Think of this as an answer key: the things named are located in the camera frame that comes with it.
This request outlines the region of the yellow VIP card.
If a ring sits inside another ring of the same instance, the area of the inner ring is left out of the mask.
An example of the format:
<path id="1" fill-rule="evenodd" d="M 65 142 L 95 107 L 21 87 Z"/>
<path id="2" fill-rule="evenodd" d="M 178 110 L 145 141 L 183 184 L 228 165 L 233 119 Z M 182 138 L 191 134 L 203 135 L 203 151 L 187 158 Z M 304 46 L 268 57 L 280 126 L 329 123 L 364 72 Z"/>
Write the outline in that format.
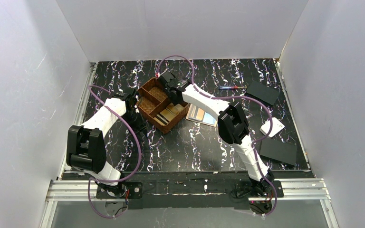
<path id="1" fill-rule="evenodd" d="M 159 114 L 164 116 L 165 119 L 167 119 L 168 122 L 170 122 L 173 118 L 175 118 L 184 107 L 181 104 L 174 105 L 173 103 L 170 103 L 164 110 L 162 110 Z"/>

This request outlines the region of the brown woven basket card holder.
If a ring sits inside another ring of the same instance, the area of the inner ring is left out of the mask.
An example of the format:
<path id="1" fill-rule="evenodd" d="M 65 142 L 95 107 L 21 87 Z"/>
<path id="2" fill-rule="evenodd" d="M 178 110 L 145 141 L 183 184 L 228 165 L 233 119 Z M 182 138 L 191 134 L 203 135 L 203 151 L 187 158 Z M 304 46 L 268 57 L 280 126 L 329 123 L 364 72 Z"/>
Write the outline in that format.
<path id="1" fill-rule="evenodd" d="M 141 101 L 138 104 L 139 112 L 146 120 L 164 134 L 167 134 L 174 128 L 188 113 L 190 105 L 187 102 L 181 102 L 180 105 L 182 105 L 184 109 L 166 126 L 162 126 L 155 120 L 155 116 L 172 103 L 170 98 L 168 98 L 163 91 L 163 86 L 155 77 L 153 77 L 138 89 L 138 93 L 141 96 Z"/>

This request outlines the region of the black striped yellow card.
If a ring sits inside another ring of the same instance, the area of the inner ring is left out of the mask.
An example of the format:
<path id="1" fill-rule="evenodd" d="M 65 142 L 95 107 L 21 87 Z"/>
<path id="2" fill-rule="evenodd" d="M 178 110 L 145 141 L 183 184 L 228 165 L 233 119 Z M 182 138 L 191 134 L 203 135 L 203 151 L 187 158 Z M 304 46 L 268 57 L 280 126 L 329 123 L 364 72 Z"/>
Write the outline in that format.
<path id="1" fill-rule="evenodd" d="M 166 126 L 169 123 L 161 114 L 157 114 L 155 120 L 162 126 Z"/>

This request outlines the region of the orange card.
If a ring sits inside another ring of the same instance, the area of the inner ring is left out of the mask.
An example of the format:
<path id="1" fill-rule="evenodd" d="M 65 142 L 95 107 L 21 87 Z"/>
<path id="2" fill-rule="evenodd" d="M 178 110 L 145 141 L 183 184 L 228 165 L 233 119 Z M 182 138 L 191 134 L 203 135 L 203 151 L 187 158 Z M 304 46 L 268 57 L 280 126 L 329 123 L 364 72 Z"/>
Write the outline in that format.
<path id="1" fill-rule="evenodd" d="M 202 109 L 198 107 L 193 107 L 191 112 L 191 118 L 196 121 L 202 122 L 204 114 L 205 112 Z"/>

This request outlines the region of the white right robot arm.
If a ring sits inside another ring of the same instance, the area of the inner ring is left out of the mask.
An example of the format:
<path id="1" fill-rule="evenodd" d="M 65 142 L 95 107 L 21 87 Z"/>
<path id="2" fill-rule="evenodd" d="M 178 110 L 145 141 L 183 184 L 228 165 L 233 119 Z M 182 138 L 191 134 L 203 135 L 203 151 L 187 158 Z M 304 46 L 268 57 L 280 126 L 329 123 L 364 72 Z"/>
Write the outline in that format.
<path id="1" fill-rule="evenodd" d="M 210 114 L 218 124 L 219 137 L 232 145 L 245 164 L 249 178 L 259 190 L 270 188 L 274 176 L 255 151 L 250 137 L 249 122 L 241 103 L 227 102 L 225 97 L 215 97 L 196 84 L 179 80 L 174 74 L 165 71 L 156 73 L 158 82 L 174 104 L 186 102 L 195 105 Z"/>

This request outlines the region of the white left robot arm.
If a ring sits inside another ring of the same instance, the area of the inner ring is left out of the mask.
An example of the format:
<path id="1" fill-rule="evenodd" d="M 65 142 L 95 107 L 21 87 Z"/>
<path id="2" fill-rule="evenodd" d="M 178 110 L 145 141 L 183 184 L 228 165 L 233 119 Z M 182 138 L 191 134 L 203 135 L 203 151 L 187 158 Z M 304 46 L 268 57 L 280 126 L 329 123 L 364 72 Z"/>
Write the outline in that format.
<path id="1" fill-rule="evenodd" d="M 138 157 L 142 157 L 147 125 L 137 110 L 137 95 L 136 89 L 112 93 L 91 118 L 69 128 L 66 152 L 68 166 L 92 175 L 107 186 L 116 186 L 126 179 L 121 171 L 107 161 L 105 136 L 122 117 L 127 127 L 133 130 L 132 137 L 137 139 L 140 147 Z"/>

